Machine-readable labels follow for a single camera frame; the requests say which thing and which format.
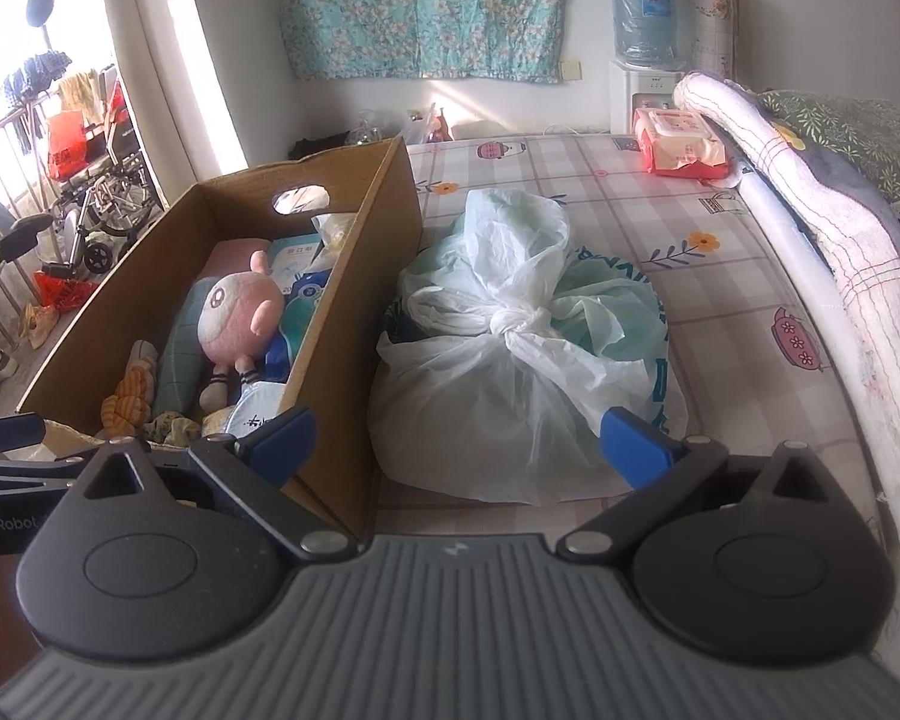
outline cardboard box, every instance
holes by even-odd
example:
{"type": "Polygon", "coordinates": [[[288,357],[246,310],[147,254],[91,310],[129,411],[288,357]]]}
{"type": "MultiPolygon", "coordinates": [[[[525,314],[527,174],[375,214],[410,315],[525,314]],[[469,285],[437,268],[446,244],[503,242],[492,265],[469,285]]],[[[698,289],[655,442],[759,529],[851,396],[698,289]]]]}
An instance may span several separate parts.
{"type": "Polygon", "coordinates": [[[310,184],[327,189],[330,211],[358,215],[280,404],[281,410],[298,404],[311,409],[319,431],[311,461],[285,492],[362,536],[376,466],[367,435],[376,343],[397,274],[415,258],[422,229],[410,159],[400,139],[338,148],[192,186],[83,306],[19,410],[95,434],[101,401],[122,378],[130,346],[145,338],[162,348],[218,241],[313,232],[312,215],[326,209],[280,215],[271,205],[281,191],[310,184]]]}

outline floral cloth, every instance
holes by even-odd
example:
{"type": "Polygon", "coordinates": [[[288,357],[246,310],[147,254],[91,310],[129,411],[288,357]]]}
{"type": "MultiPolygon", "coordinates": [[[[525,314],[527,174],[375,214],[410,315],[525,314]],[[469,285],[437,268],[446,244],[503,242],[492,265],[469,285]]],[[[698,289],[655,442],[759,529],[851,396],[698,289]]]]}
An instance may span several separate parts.
{"type": "MultiPolygon", "coordinates": [[[[900,201],[900,109],[893,103],[789,91],[764,92],[757,100],[799,138],[847,159],[888,201],[900,201]]],[[[781,134],[802,151],[802,143],[781,134]]]]}
{"type": "Polygon", "coordinates": [[[564,0],[280,0],[300,79],[559,81],[564,0]]]}

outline plush toy face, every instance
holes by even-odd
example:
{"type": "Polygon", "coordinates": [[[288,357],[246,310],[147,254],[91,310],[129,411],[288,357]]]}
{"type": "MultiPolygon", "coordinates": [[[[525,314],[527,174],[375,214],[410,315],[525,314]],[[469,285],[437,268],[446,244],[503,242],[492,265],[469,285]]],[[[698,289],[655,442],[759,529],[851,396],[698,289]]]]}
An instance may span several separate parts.
{"type": "MultiPolygon", "coordinates": [[[[251,266],[258,266],[254,255],[251,266]]],[[[216,365],[266,351],[283,314],[283,295],[269,276],[254,271],[224,276],[207,295],[197,323],[204,354],[216,365]]]]}

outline red bag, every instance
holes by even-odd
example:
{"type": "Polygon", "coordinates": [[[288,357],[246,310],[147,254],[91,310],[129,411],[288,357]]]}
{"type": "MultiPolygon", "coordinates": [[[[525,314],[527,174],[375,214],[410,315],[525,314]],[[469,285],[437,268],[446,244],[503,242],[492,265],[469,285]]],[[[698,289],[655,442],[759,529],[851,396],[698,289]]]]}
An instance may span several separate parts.
{"type": "Polygon", "coordinates": [[[49,153],[47,172],[56,181],[65,181],[87,166],[87,138],[83,114],[64,111],[47,119],[49,153]]]}
{"type": "Polygon", "coordinates": [[[53,306],[60,314],[82,306],[99,286],[90,281],[55,278],[44,274],[43,271],[36,271],[34,280],[40,290],[41,305],[53,306]]]}
{"type": "Polygon", "coordinates": [[[130,111],[127,110],[127,101],[124,99],[124,87],[120,85],[120,79],[117,79],[110,92],[110,102],[106,105],[104,124],[123,124],[129,121],[130,111]]]}

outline sunlight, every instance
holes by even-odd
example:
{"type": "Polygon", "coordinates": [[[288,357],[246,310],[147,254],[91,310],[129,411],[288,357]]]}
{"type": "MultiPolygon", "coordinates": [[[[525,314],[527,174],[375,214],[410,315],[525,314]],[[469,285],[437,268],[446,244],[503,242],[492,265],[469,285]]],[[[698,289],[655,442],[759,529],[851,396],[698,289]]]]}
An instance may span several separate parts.
{"type": "Polygon", "coordinates": [[[443,114],[450,127],[484,121],[499,124],[508,132],[519,132],[515,124],[501,119],[493,111],[484,108],[479,103],[474,103],[446,81],[429,81],[429,84],[435,93],[433,95],[434,103],[437,103],[438,110],[443,108],[443,114]]]}
{"type": "Polygon", "coordinates": [[[179,56],[193,89],[194,102],[203,119],[206,138],[225,175],[245,170],[247,158],[233,127],[233,119],[223,98],[217,71],[203,34],[197,3],[194,0],[167,0],[173,34],[179,45],[179,56]]]}

